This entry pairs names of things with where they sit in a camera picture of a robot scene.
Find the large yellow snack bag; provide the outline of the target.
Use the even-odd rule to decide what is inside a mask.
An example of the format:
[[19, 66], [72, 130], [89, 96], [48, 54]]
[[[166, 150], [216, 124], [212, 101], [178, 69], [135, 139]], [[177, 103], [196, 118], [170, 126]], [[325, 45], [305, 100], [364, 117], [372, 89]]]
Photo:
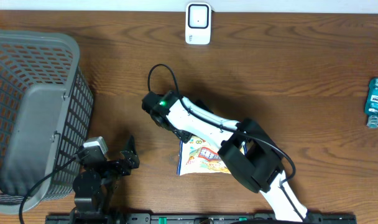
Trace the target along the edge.
[[177, 175], [192, 173], [230, 174], [230, 171], [209, 142], [192, 136], [187, 143], [180, 141]]

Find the teal mouthwash bottle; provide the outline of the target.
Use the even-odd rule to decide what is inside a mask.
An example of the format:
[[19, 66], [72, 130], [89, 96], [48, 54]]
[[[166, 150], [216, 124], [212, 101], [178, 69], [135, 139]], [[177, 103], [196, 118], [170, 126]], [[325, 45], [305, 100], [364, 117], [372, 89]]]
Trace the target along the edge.
[[369, 83], [369, 92], [364, 109], [367, 115], [366, 126], [378, 128], [378, 78], [373, 78]]

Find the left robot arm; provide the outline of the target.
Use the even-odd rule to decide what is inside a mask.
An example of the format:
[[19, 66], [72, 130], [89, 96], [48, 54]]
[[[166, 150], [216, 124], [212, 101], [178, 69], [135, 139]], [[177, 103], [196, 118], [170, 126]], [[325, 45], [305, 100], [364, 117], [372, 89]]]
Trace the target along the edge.
[[120, 159], [107, 160], [107, 152], [101, 136], [88, 139], [80, 147], [76, 158], [84, 171], [73, 181], [75, 208], [70, 212], [70, 223], [126, 222], [125, 215], [110, 208], [110, 202], [118, 180], [139, 167], [134, 137], [120, 151]]

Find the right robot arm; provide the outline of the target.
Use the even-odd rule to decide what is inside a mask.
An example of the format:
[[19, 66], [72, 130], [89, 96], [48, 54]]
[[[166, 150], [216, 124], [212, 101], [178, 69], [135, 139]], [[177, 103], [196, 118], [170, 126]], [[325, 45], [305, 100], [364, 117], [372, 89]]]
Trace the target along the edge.
[[245, 188], [260, 193], [278, 220], [304, 222], [308, 210], [296, 198], [288, 182], [279, 149], [253, 120], [224, 119], [170, 91], [165, 95], [148, 92], [142, 109], [154, 122], [176, 135], [183, 143], [192, 136], [205, 140], [216, 149], [231, 175]]

